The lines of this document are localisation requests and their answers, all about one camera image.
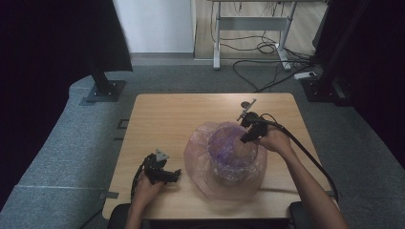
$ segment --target black wire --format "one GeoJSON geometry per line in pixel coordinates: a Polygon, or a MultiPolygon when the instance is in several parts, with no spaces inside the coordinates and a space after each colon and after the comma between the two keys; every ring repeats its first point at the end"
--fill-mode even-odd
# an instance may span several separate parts
{"type": "Polygon", "coordinates": [[[235,67],[240,62],[242,62],[242,61],[237,61],[232,65],[233,72],[235,72],[235,74],[237,74],[240,78],[242,78],[242,80],[244,80],[246,83],[251,85],[254,89],[259,90],[259,88],[254,83],[252,83],[250,80],[244,78],[241,74],[238,73],[238,71],[236,71],[235,67]]]}
{"type": "Polygon", "coordinates": [[[333,196],[336,202],[339,202],[339,195],[336,189],[336,186],[334,185],[333,179],[330,177],[328,172],[322,168],[321,164],[316,161],[316,159],[310,154],[310,152],[301,144],[301,142],[289,131],[286,129],[286,127],[272,121],[268,120],[257,120],[257,122],[262,122],[266,123],[268,125],[272,125],[276,128],[278,128],[280,131],[282,131],[284,134],[286,134],[303,152],[304,154],[307,155],[307,157],[312,161],[312,163],[318,168],[319,171],[327,178],[328,182],[330,183],[330,187],[333,190],[333,196]]]}
{"type": "Polygon", "coordinates": [[[286,52],[291,55],[291,56],[295,56],[300,60],[305,60],[305,61],[310,61],[312,62],[312,55],[308,55],[308,54],[303,54],[303,53],[299,53],[299,52],[293,52],[292,50],[288,49],[288,48],[284,48],[286,50],[286,52]]]}
{"type": "Polygon", "coordinates": [[[264,113],[264,114],[260,115],[260,117],[262,117],[263,115],[268,115],[268,116],[270,116],[271,118],[273,118],[274,122],[277,123],[277,120],[273,117],[273,115],[271,115],[271,114],[269,114],[269,113],[264,113]]]}
{"type": "Polygon", "coordinates": [[[264,43],[266,43],[266,41],[264,40],[264,38],[265,38],[265,39],[271,41],[271,44],[274,44],[274,45],[275,45],[275,44],[277,43],[275,40],[270,39],[270,38],[268,38],[268,37],[265,36],[267,32],[268,32],[268,31],[264,31],[264,32],[263,32],[263,34],[262,34],[262,41],[263,41],[264,43]]]}
{"type": "Polygon", "coordinates": [[[284,78],[284,79],[282,79],[282,80],[280,80],[280,81],[278,81],[278,82],[274,82],[274,83],[272,83],[272,84],[270,84],[270,85],[264,86],[263,88],[261,88],[261,89],[259,89],[259,90],[256,90],[254,93],[260,93],[260,92],[262,92],[262,91],[265,90],[265,89],[269,89],[269,88],[271,88],[271,87],[273,87],[273,86],[275,86],[275,85],[277,85],[277,84],[280,84],[280,83],[282,83],[282,82],[284,82],[284,81],[290,79],[291,77],[293,77],[296,73],[298,73],[298,72],[300,72],[300,71],[302,71],[302,70],[304,70],[304,69],[306,69],[306,68],[309,68],[309,67],[311,67],[311,65],[307,65],[306,67],[301,68],[301,69],[295,71],[294,73],[290,74],[289,76],[287,76],[286,78],[284,78]]]}
{"type": "Polygon", "coordinates": [[[275,70],[275,74],[274,74],[273,80],[270,81],[269,83],[265,84],[265,86],[274,84],[274,83],[276,82],[277,75],[283,71],[283,70],[281,70],[281,71],[277,72],[277,69],[278,69],[278,67],[280,66],[280,64],[283,64],[283,63],[280,62],[280,63],[276,66],[276,70],[275,70]]]}
{"type": "Polygon", "coordinates": [[[277,11],[277,4],[274,4],[274,3],[272,3],[272,5],[273,5],[273,12],[271,13],[271,16],[274,16],[275,15],[275,13],[276,13],[276,11],[277,11]]]}
{"type": "MultiPolygon", "coordinates": [[[[212,41],[213,41],[214,43],[216,43],[217,41],[214,39],[214,35],[213,35],[213,31],[212,31],[212,29],[213,29],[213,28],[212,28],[212,21],[213,21],[212,18],[213,18],[213,15],[214,15],[214,2],[212,2],[212,4],[211,4],[210,31],[211,31],[211,39],[212,39],[212,41]]],[[[237,49],[237,48],[234,48],[234,47],[229,46],[229,45],[226,45],[226,44],[221,44],[221,43],[220,43],[220,45],[221,45],[221,46],[228,47],[229,49],[232,49],[232,50],[240,51],[240,52],[248,52],[248,51],[256,51],[256,50],[257,50],[257,51],[259,51],[259,52],[261,52],[261,53],[263,53],[263,54],[271,54],[271,53],[274,53],[275,51],[277,51],[277,49],[273,48],[273,47],[275,46],[275,43],[276,43],[276,42],[275,42],[274,40],[272,40],[272,39],[266,37],[266,36],[265,36],[265,33],[266,33],[266,32],[264,32],[264,34],[261,35],[261,36],[259,36],[259,35],[250,35],[250,36],[236,37],[236,38],[221,38],[221,37],[220,37],[220,40],[228,40],[228,41],[231,41],[231,40],[242,40],[242,39],[249,39],[249,38],[262,38],[262,43],[259,43],[259,44],[257,45],[257,47],[256,47],[256,48],[253,48],[253,49],[245,49],[245,50],[242,50],[242,49],[237,49]],[[262,48],[264,48],[264,47],[270,47],[270,48],[272,49],[272,51],[271,51],[271,52],[264,52],[264,51],[262,51],[262,48]]]]}
{"type": "Polygon", "coordinates": [[[94,219],[98,214],[102,212],[102,208],[98,210],[94,215],[92,215],[87,221],[85,221],[79,228],[83,229],[92,219],[94,219]]]}
{"type": "Polygon", "coordinates": [[[263,13],[266,11],[266,9],[267,9],[267,7],[268,7],[268,4],[270,4],[270,2],[267,2],[267,3],[266,3],[266,6],[265,6],[265,8],[263,9],[262,13],[260,13],[260,16],[259,16],[259,17],[262,17],[263,13]]]}
{"type": "Polygon", "coordinates": [[[137,185],[138,185],[138,181],[139,181],[139,176],[140,176],[140,173],[143,171],[143,167],[144,167],[144,165],[145,165],[145,160],[146,160],[146,159],[144,159],[144,160],[143,160],[143,163],[142,163],[141,165],[139,165],[139,168],[138,168],[137,172],[136,172],[135,175],[134,175],[134,179],[132,180],[132,186],[131,186],[131,202],[132,202],[132,199],[134,199],[135,191],[137,190],[137,185]]]}
{"type": "Polygon", "coordinates": [[[284,4],[285,4],[285,2],[283,2],[283,7],[281,8],[281,14],[280,14],[281,17],[283,16],[283,12],[284,12],[284,4]]]}
{"type": "Polygon", "coordinates": [[[238,13],[238,15],[241,15],[237,10],[236,10],[236,3],[233,2],[233,7],[235,8],[235,12],[238,13]]]}

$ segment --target forearm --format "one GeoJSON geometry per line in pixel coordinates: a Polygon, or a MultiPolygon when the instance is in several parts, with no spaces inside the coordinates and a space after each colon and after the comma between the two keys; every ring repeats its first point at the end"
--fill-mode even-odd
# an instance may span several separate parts
{"type": "Polygon", "coordinates": [[[139,229],[142,223],[143,207],[132,204],[128,211],[125,229],[139,229]]]}
{"type": "Polygon", "coordinates": [[[291,177],[297,187],[298,194],[315,228],[348,228],[337,206],[308,172],[296,154],[284,154],[291,177]]]}

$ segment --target power cord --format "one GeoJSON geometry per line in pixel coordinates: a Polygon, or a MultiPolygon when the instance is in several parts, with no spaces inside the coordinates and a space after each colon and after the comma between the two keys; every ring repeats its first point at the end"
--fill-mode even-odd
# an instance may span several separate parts
{"type": "Polygon", "coordinates": [[[235,74],[237,74],[240,78],[242,78],[243,81],[245,81],[247,84],[249,84],[250,86],[252,86],[252,87],[255,89],[255,92],[254,92],[254,93],[260,93],[260,92],[262,92],[262,91],[265,90],[265,89],[270,89],[271,87],[273,87],[273,86],[275,86],[275,85],[277,85],[277,84],[280,84],[280,83],[286,81],[287,79],[289,79],[289,78],[291,78],[292,76],[294,76],[296,73],[298,73],[298,72],[300,72],[300,71],[302,71],[302,70],[304,70],[304,69],[306,69],[306,68],[308,68],[308,67],[311,67],[311,66],[312,66],[312,65],[311,65],[308,61],[300,61],[300,60],[288,60],[288,61],[281,61],[281,60],[239,60],[239,61],[236,61],[236,62],[232,65],[232,69],[233,69],[233,71],[234,71],[235,74]],[[240,64],[240,63],[243,63],[243,62],[259,63],[259,64],[268,64],[268,63],[279,63],[279,64],[278,64],[277,67],[276,67],[276,73],[275,73],[275,75],[274,75],[273,80],[270,81],[269,83],[265,84],[265,86],[264,86],[263,88],[260,88],[260,89],[259,89],[253,82],[251,82],[250,80],[248,80],[247,78],[245,78],[243,75],[241,75],[241,74],[236,70],[236,66],[237,66],[238,64],[240,64]],[[284,79],[282,79],[282,80],[276,82],[275,80],[276,80],[277,75],[282,72],[282,71],[277,72],[277,68],[278,68],[278,66],[279,66],[281,63],[284,63],[284,62],[289,62],[289,63],[293,63],[293,64],[294,64],[294,63],[299,63],[299,64],[303,64],[304,67],[298,69],[297,71],[295,71],[294,73],[290,74],[290,75],[287,76],[286,78],[284,78],[284,79]]]}
{"type": "Polygon", "coordinates": [[[304,147],[304,145],[301,144],[301,142],[289,130],[286,129],[286,127],[277,123],[275,119],[274,122],[262,119],[256,119],[254,120],[254,122],[274,126],[280,131],[282,131],[285,135],[287,135],[304,152],[304,154],[310,159],[310,161],[312,161],[312,163],[318,168],[318,170],[327,178],[328,182],[330,183],[330,187],[333,191],[333,197],[336,200],[336,202],[339,202],[339,195],[337,192],[337,188],[333,182],[333,179],[330,177],[328,172],[324,168],[322,168],[321,164],[319,164],[319,162],[312,156],[312,154],[304,147]]]}
{"type": "MultiPolygon", "coordinates": [[[[213,13],[214,13],[214,2],[212,2],[212,4],[211,4],[210,33],[211,33],[212,41],[214,43],[216,43],[216,40],[214,39],[214,35],[213,35],[213,26],[212,26],[213,13]]],[[[257,51],[259,51],[261,53],[264,53],[264,54],[274,53],[275,51],[277,51],[277,49],[275,48],[276,42],[274,40],[268,38],[268,37],[265,37],[266,33],[267,33],[267,31],[264,31],[263,35],[261,35],[261,36],[259,36],[259,35],[250,35],[250,36],[236,37],[236,38],[221,38],[220,37],[221,40],[227,40],[227,41],[242,40],[242,39],[249,39],[249,38],[261,38],[262,42],[259,43],[256,48],[253,48],[253,49],[238,49],[238,48],[232,47],[230,45],[226,45],[226,44],[220,44],[220,45],[224,46],[224,47],[228,47],[229,49],[232,49],[232,50],[235,50],[235,51],[240,51],[240,52],[248,52],[248,51],[256,51],[257,50],[257,51]],[[264,52],[264,51],[262,51],[262,48],[264,48],[264,47],[269,47],[269,48],[272,49],[272,51],[271,52],[264,52]]]]}

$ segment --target black stand base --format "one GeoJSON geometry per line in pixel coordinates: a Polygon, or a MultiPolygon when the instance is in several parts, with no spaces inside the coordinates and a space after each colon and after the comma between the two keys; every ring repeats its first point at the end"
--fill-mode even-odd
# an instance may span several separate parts
{"type": "Polygon", "coordinates": [[[302,79],[301,85],[309,102],[333,102],[339,107],[351,106],[350,84],[346,79],[336,77],[331,82],[330,92],[319,93],[317,79],[302,79]]]}
{"type": "Polygon", "coordinates": [[[109,80],[108,93],[104,93],[98,89],[96,85],[93,86],[89,95],[83,98],[81,105],[92,105],[96,102],[117,102],[121,91],[125,85],[124,80],[109,80]]]}
{"type": "Polygon", "coordinates": [[[302,79],[300,82],[309,102],[333,102],[331,94],[318,93],[317,79],[302,79]]]}

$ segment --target person's left hand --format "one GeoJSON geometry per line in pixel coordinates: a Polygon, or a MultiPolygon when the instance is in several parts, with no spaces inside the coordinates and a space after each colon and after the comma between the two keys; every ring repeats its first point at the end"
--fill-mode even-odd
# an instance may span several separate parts
{"type": "Polygon", "coordinates": [[[143,171],[139,175],[139,180],[137,184],[137,190],[135,192],[135,196],[133,199],[133,203],[135,203],[140,209],[143,209],[155,196],[158,195],[160,189],[163,187],[163,182],[157,182],[152,184],[149,178],[143,173],[143,171]]]}

